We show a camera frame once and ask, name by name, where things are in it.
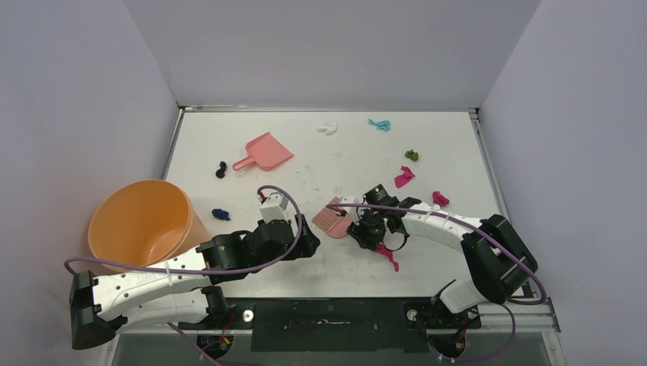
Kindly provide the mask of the pink plastic hand brush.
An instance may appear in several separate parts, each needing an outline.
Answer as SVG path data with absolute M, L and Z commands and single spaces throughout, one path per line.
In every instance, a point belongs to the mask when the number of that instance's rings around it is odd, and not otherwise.
M 341 207 L 324 207 L 311 222 L 333 239 L 342 239 L 348 235 L 352 217 Z

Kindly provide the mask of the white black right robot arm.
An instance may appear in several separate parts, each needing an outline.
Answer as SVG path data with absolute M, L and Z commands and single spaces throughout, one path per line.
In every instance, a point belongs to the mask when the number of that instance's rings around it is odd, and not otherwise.
M 415 197 L 400 200 L 382 185 L 360 198 L 341 198 L 336 211 L 351 219 L 346 231 L 363 249 L 385 250 L 386 234 L 399 233 L 405 240 L 428 239 L 463 255 L 468 277 L 442 287 L 431 306 L 431 316 L 439 326 L 452 326 L 462 311 L 480 303 L 506 303 L 524 283 L 536 279 L 534 256 L 500 214 L 459 216 Z

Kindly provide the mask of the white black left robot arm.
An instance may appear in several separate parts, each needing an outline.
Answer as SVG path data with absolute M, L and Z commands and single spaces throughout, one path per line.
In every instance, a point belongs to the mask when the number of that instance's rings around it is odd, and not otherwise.
M 145 268 L 96 276 L 74 275 L 69 295 L 72 348 L 86 350 L 136 326 L 189 323 L 218 328 L 233 305 L 220 284 L 238 281 L 277 260 L 312 257 L 320 240 L 304 215 L 259 221 L 252 232 L 220 234 L 187 252 Z

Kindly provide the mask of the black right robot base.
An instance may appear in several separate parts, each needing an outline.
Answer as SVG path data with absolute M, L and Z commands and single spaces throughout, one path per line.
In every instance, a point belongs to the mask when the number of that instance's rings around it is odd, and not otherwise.
M 404 303 L 407 327 L 417 330 L 429 346 L 447 358 L 459 357 L 467 348 L 467 331 L 481 328 L 476 306 L 451 313 L 440 300 Z

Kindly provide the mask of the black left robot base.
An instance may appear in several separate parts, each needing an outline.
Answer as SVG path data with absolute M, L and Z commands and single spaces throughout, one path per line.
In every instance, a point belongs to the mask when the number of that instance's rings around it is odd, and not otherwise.
M 225 332 L 236 321 L 236 307 L 234 302 L 226 299 L 221 287 L 210 286 L 201 289 L 207 300 L 207 317 L 198 324 L 199 330 L 219 329 L 217 335 L 199 335 L 196 339 L 198 346 L 208 356 L 219 359 L 226 355 L 233 342 L 228 339 Z

